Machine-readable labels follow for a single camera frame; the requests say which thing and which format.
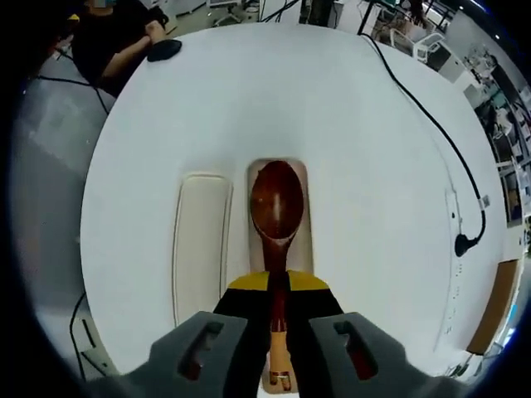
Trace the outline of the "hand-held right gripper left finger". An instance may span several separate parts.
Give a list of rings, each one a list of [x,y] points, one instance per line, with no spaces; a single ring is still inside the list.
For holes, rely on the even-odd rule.
[[[272,294],[266,272],[229,284],[212,312],[201,311],[151,348],[149,397],[255,397],[270,347]]]

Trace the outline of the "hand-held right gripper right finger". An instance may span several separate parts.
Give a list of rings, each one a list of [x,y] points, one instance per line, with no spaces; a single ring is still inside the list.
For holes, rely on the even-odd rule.
[[[412,397],[421,372],[403,346],[359,313],[345,313],[329,286],[288,273],[286,344],[302,397]]]

